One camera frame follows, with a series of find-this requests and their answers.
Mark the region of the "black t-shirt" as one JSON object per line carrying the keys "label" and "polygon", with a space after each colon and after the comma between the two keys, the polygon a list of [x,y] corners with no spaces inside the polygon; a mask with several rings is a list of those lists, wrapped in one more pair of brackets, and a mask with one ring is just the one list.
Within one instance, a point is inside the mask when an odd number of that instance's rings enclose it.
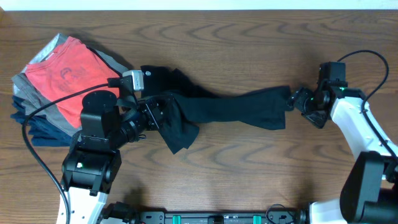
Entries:
{"label": "black t-shirt", "polygon": [[143,65],[143,97],[168,96],[167,118],[159,130],[172,153],[189,148],[200,123],[240,121],[268,130],[285,129],[289,86],[255,90],[240,96],[218,96],[194,84],[179,69]]}

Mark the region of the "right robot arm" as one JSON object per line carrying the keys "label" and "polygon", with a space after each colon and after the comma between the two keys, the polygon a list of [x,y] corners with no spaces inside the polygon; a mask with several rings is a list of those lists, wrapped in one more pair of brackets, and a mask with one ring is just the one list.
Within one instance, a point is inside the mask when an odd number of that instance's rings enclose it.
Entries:
{"label": "right robot arm", "polygon": [[397,223],[397,146],[382,130],[364,93],[349,88],[342,62],[320,65],[316,90],[297,90],[289,106],[317,128],[333,121],[355,159],[337,199],[313,202],[307,223]]}

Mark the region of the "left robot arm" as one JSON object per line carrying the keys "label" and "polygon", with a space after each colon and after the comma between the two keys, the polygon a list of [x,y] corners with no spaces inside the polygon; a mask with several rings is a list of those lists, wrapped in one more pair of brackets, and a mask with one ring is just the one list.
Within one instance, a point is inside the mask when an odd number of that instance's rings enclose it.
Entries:
{"label": "left robot arm", "polygon": [[170,100],[129,101],[110,91],[83,98],[81,132],[62,164],[66,204],[59,207],[57,223],[140,223],[131,206],[106,201],[121,166],[120,148],[144,139],[144,131],[159,130]]}

